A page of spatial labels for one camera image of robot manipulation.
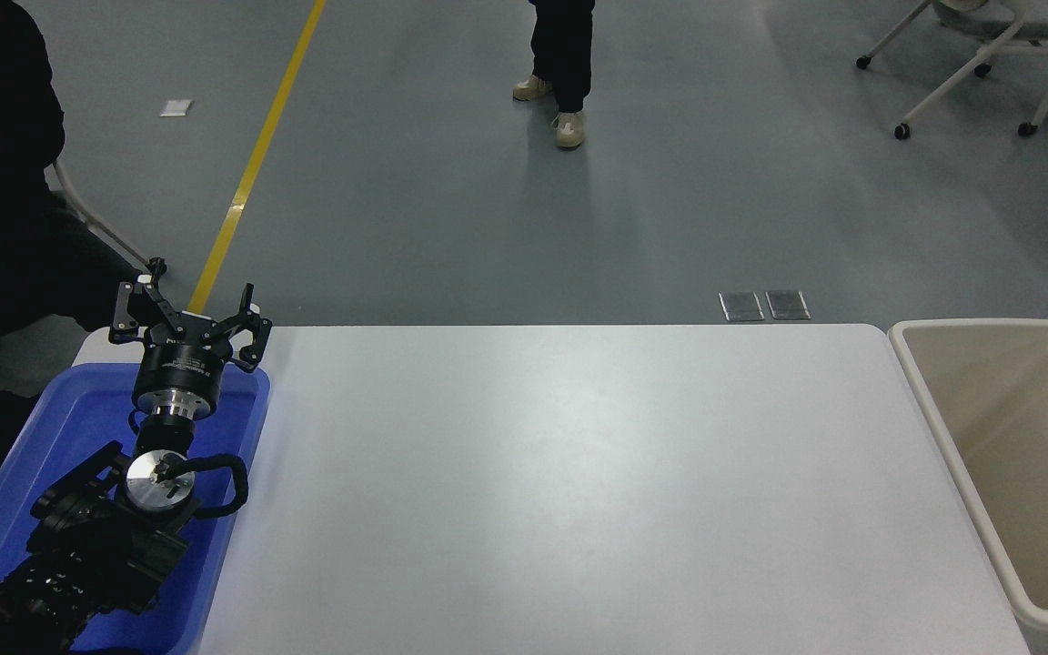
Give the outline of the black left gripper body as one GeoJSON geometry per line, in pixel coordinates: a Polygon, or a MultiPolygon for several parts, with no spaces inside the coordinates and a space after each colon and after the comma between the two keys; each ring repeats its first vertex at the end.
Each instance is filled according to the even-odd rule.
{"type": "Polygon", "coordinates": [[[146,332],[145,352],[135,378],[135,401],[149,402],[157,391],[182,389],[216,402],[225,365],[232,359],[230,333],[208,316],[182,315],[183,331],[159,323],[146,332]]]}

